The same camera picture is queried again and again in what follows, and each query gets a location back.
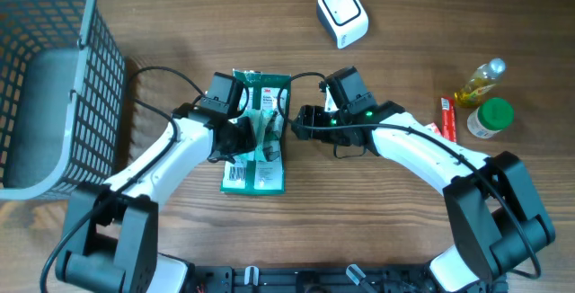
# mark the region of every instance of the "barcode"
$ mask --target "barcode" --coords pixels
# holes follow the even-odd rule
[[[230,167],[228,179],[230,181],[245,181],[245,167]]]
[[[448,99],[441,99],[441,109],[442,110],[449,110],[449,100]]]

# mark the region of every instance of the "green package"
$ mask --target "green package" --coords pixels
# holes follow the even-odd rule
[[[290,75],[275,75],[234,70],[234,77],[243,81],[250,93],[243,117],[247,116],[257,140],[254,151],[234,157],[235,164],[226,162],[221,191],[246,195],[277,195],[285,192],[282,153],[286,122],[278,112],[279,88]],[[290,85],[281,95],[281,108],[289,111]],[[240,103],[245,103],[243,92]]]

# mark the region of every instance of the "yellow liquid bottle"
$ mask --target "yellow liquid bottle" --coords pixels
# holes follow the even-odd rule
[[[488,64],[481,65],[469,82],[456,92],[456,104],[465,108],[479,106],[483,102],[484,95],[500,81],[503,72],[505,62],[501,58],[492,59]]]

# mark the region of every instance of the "white device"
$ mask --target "white device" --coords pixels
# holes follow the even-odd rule
[[[338,49],[363,37],[369,25],[359,0],[317,0],[317,17]]]

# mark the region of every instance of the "red package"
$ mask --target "red package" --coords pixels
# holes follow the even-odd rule
[[[456,109],[453,99],[441,98],[441,119],[443,120],[443,138],[457,143],[456,136]]]
[[[433,131],[436,135],[441,136],[441,130],[439,130],[438,125],[435,122],[431,122],[429,125],[425,126],[427,130]]]

